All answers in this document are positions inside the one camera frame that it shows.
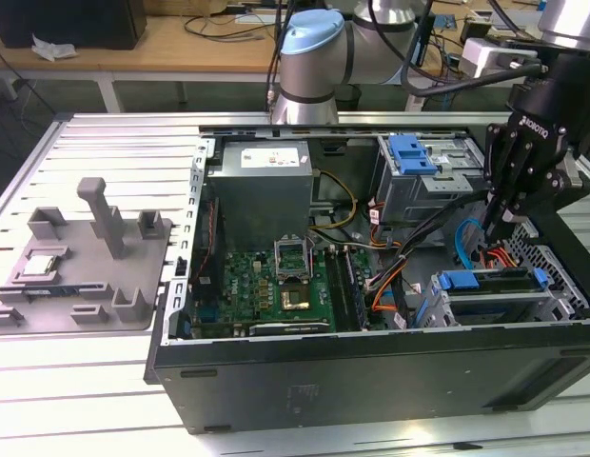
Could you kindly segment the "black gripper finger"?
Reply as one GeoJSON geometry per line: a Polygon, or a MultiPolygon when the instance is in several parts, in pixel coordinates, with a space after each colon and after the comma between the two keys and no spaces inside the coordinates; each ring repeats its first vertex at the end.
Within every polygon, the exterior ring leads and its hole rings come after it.
{"type": "Polygon", "coordinates": [[[555,174],[559,162],[555,142],[516,141],[511,153],[511,174],[508,189],[511,199],[501,222],[501,237],[508,238],[514,225],[524,219],[531,209],[550,200],[561,188],[561,177],[555,174]]]}
{"type": "Polygon", "coordinates": [[[489,185],[485,214],[482,220],[486,238],[500,238],[502,216],[512,197],[508,189],[511,174],[511,153],[517,132],[507,124],[490,124],[485,140],[483,175],[489,185]]]}

